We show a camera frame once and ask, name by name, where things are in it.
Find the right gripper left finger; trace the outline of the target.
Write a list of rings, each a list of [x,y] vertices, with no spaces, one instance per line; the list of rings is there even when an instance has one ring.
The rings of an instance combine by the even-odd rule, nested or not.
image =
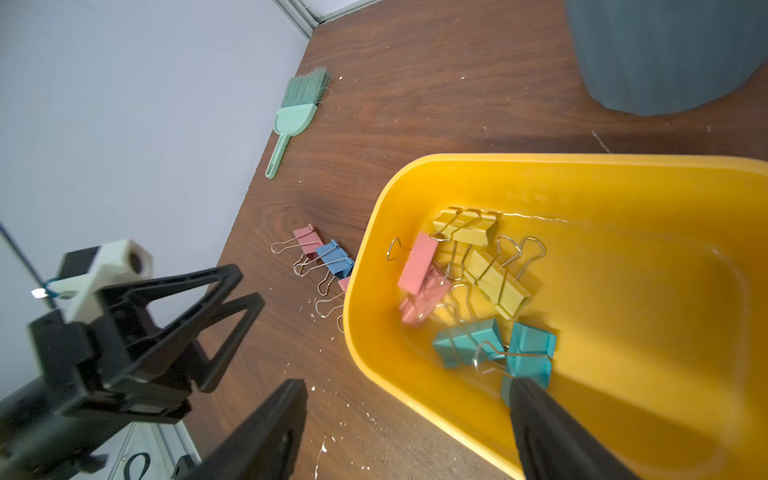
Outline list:
[[[175,479],[288,479],[294,472],[307,417],[301,379],[284,381],[202,463],[180,466]]]

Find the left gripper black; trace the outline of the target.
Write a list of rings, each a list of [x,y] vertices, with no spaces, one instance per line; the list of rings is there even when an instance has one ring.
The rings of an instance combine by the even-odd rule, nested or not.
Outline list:
[[[194,389],[212,393],[265,306],[259,293],[230,294],[242,280],[228,264],[190,274],[104,287],[95,321],[59,314],[33,322],[44,380],[67,416],[180,420]],[[243,316],[212,358],[198,342],[207,328]]]

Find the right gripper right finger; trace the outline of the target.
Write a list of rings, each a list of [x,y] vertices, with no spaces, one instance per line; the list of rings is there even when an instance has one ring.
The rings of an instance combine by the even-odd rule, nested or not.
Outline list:
[[[637,477],[533,380],[512,380],[508,399],[527,479]]]

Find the yellow binder clip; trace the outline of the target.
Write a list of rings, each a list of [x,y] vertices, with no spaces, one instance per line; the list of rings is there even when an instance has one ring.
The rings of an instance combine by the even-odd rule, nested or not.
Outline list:
[[[438,242],[455,241],[487,247],[494,236],[500,213],[473,208],[448,207],[432,221],[430,237]]]
[[[511,271],[509,266],[523,259],[527,244],[537,247],[539,253],[528,257],[520,267]],[[462,271],[504,319],[513,320],[520,308],[532,298],[532,293],[520,278],[531,263],[546,254],[545,244],[537,237],[526,236],[517,242],[508,236],[499,236],[493,252],[470,248],[464,254]]]

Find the yellow plastic storage box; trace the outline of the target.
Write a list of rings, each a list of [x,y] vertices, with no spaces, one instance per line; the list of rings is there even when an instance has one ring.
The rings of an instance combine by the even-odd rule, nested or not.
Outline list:
[[[767,475],[767,165],[716,156],[438,154],[372,212],[344,306],[358,367],[513,477],[502,378],[445,369],[448,318],[405,326],[397,281],[448,207],[497,212],[518,320],[557,339],[549,394],[646,479]]]

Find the blue binder clip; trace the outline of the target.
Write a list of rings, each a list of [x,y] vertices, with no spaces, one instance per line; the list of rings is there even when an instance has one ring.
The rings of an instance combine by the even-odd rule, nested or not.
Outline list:
[[[306,276],[316,269],[324,269],[325,277],[318,283],[317,291],[321,296],[327,296],[331,285],[349,277],[354,268],[354,259],[336,241],[321,245],[315,250],[315,257],[302,260],[294,266],[294,273],[300,277]]]

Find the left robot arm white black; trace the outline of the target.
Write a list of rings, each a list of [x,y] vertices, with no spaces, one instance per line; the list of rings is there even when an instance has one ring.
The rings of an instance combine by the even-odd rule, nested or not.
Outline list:
[[[214,391],[263,309],[233,299],[234,265],[103,287],[101,314],[29,326],[41,375],[1,402],[1,476],[69,479],[106,464],[103,443],[134,422],[175,424]]]

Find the teal binder clip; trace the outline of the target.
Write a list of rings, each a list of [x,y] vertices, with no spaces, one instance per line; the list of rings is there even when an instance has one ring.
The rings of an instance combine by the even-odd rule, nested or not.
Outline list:
[[[553,373],[556,336],[548,331],[515,322],[506,347],[496,347],[491,341],[478,344],[472,365],[481,374],[499,373],[502,376],[501,398],[511,406],[510,394],[515,379],[532,380],[546,390]]]
[[[458,324],[440,332],[432,346],[447,369],[474,366],[505,357],[501,332],[495,319]]]

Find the green hand brush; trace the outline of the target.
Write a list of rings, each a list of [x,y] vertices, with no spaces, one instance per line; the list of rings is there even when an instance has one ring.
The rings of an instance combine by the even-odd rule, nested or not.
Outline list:
[[[276,176],[289,141],[303,133],[313,120],[330,81],[328,70],[320,67],[288,82],[273,121],[273,131],[278,139],[265,170],[267,179]]]

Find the potted plant blue-grey pot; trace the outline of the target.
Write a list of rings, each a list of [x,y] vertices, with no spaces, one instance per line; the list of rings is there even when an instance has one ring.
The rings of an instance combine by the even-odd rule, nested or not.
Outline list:
[[[639,116],[688,111],[741,88],[767,61],[764,1],[567,1],[589,95]]]

